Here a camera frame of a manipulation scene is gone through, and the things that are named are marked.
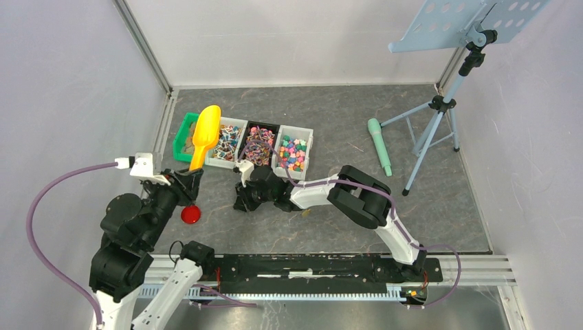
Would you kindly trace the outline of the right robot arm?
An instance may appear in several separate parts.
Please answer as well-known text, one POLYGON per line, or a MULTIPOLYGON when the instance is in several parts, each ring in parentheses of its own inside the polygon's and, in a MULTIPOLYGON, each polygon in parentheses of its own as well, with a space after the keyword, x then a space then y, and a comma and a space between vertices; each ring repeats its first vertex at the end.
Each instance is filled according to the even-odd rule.
POLYGON ((315 206, 334 206, 360 227, 374 231, 389 248, 398 274, 413 281, 424 273, 427 253, 399 218, 391 191, 382 182, 353 166, 315 181, 283 179, 269 166, 238 162, 234 209, 252 212, 271 203, 283 212, 298 212, 315 206))

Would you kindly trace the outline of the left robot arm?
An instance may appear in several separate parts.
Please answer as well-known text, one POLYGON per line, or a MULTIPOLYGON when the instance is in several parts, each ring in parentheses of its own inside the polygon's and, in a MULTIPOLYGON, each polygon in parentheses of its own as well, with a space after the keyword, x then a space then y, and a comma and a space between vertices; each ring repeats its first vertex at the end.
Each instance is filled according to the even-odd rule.
POLYGON ((202 169, 162 172, 165 183, 142 181, 146 198, 125 193, 107 205, 100 223, 104 234, 91 260, 89 286, 100 308, 99 329, 164 329, 190 288, 216 271, 215 251, 191 241, 181 248, 169 279, 156 296, 134 316, 152 252, 177 207, 194 206, 202 169))

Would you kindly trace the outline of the orange plastic scoop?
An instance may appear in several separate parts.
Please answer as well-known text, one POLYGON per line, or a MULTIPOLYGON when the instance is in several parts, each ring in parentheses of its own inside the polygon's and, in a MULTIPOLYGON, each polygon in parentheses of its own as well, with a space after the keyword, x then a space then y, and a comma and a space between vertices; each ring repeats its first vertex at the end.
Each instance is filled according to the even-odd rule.
POLYGON ((221 108, 218 105, 206 107, 200 114, 192 137, 194 152, 189 165, 189 171, 203 167, 205 157, 219 140, 221 131, 221 108))

